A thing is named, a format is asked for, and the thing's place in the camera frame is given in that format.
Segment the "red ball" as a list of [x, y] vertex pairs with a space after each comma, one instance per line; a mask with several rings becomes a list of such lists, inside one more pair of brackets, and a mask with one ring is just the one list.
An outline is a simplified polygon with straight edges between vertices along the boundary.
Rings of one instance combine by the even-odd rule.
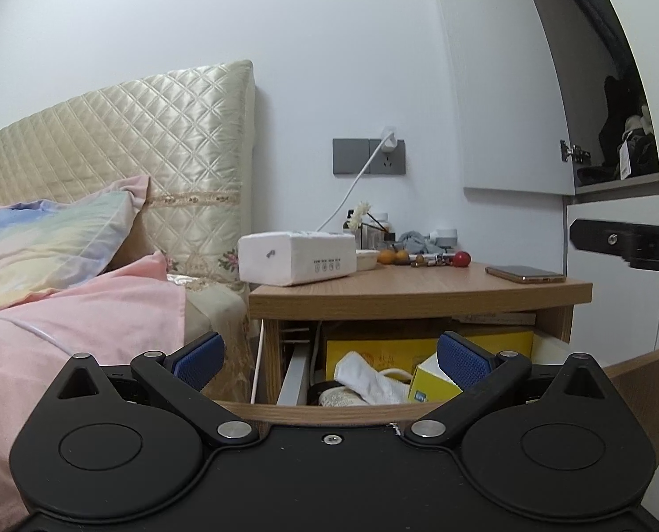
[[452, 258], [453, 266], [466, 268], [471, 263], [471, 256], [465, 251], [458, 251]]

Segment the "white wardrobe door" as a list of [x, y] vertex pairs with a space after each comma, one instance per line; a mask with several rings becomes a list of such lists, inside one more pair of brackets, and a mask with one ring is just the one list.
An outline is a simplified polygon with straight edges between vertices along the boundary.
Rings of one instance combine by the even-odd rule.
[[534, 0], [439, 0], [467, 188], [569, 196], [566, 115]]

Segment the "wooden nightstand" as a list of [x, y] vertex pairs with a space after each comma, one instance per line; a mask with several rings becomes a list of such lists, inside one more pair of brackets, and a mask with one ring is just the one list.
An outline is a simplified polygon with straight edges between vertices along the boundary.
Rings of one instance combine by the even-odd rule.
[[593, 285], [514, 283], [491, 276], [473, 262], [467, 268], [378, 266], [346, 278], [293, 287], [260, 286], [250, 293], [249, 316], [262, 323], [258, 372], [267, 403], [282, 385], [280, 324], [290, 321], [430, 320], [483, 313], [534, 312], [536, 325], [562, 341], [571, 339], [573, 308], [590, 303]]

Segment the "cream quilted headboard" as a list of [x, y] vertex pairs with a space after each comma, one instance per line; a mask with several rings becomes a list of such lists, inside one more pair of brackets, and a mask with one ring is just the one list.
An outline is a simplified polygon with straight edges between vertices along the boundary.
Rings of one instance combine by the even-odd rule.
[[195, 287], [235, 291], [251, 229], [251, 61], [191, 67], [70, 98], [0, 130], [0, 204], [69, 203], [148, 176], [144, 242]]

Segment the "grey crumpled cloth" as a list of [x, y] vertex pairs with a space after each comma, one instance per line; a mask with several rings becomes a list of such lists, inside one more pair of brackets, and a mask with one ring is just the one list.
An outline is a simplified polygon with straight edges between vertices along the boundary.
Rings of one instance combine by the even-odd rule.
[[428, 237], [417, 231], [403, 233], [397, 242], [409, 254], [442, 254], [444, 249], [432, 243]]

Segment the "white shallow dish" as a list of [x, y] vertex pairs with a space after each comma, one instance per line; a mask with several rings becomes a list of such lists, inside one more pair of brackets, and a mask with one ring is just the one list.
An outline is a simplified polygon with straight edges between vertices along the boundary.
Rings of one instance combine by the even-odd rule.
[[376, 268], [378, 263], [378, 255], [380, 252], [377, 250], [357, 250], [357, 270], [368, 271]]

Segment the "white crumpled cloth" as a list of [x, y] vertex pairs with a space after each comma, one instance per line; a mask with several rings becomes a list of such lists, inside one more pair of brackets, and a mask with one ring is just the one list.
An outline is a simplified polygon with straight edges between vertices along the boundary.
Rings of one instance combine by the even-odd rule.
[[407, 384], [382, 375], [361, 354], [353, 351], [336, 363], [334, 379], [354, 391], [368, 405], [404, 405], [409, 396]]

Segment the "orange fruit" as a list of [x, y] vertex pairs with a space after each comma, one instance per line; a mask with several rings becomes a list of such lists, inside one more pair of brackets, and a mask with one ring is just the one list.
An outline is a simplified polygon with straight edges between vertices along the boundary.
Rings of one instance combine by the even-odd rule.
[[397, 258], [397, 253], [390, 249], [381, 250], [377, 256], [377, 262], [389, 266], [390, 264], [395, 263], [395, 258]]

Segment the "white charger plug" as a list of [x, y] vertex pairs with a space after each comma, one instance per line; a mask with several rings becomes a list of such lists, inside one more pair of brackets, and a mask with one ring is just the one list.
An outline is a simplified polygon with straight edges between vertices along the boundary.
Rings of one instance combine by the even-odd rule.
[[378, 146], [383, 154], [390, 154], [398, 147], [398, 138], [395, 135], [394, 127], [388, 126], [382, 131], [380, 145]]

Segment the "metal door hinge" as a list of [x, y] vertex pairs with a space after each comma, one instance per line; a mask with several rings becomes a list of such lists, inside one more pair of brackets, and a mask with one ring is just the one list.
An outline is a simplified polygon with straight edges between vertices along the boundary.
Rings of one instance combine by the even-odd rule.
[[575, 164], [591, 164], [591, 154], [577, 144], [569, 144], [560, 141], [560, 154], [562, 162], [574, 162]]

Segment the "wooden top drawer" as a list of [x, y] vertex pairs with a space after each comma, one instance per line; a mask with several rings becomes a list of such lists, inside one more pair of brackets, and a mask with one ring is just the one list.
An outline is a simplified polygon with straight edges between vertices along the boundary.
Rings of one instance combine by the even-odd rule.
[[[607, 366], [604, 373], [643, 427], [659, 462], [659, 348], [622, 363]], [[484, 383], [447, 402], [408, 405], [310, 407], [251, 405], [223, 401], [220, 406], [250, 422], [277, 425], [360, 426], [406, 424], [440, 411], [447, 413], [445, 424], [454, 422], [464, 406], [475, 407], [475, 399], [486, 394]]]

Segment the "yellow box in drawer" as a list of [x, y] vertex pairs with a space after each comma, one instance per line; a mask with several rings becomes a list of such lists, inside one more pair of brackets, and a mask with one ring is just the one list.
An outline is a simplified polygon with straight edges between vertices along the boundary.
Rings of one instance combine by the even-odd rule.
[[407, 401], [410, 403], [446, 402], [461, 393], [461, 389], [440, 369], [437, 354], [416, 366]]

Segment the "pink blanket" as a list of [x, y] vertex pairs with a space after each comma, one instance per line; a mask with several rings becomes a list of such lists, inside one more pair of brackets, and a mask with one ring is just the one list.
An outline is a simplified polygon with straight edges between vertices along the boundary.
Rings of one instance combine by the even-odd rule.
[[8, 467], [12, 443], [71, 354], [126, 364], [149, 349], [171, 353], [184, 335], [185, 292], [161, 254], [0, 311], [0, 531], [27, 513]]

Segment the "white tissue pack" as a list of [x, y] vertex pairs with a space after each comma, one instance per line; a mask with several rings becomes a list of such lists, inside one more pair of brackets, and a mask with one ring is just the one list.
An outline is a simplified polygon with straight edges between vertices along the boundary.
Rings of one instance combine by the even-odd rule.
[[356, 271], [356, 242], [350, 234], [265, 232], [238, 242], [239, 279], [254, 285], [290, 287]]

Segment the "pastel rainbow pillow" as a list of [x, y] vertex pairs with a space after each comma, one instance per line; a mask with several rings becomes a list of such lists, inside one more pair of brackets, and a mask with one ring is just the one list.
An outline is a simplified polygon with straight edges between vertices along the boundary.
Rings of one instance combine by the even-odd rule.
[[148, 188], [148, 176], [132, 176], [73, 203], [0, 205], [0, 310], [100, 275], [132, 232]]

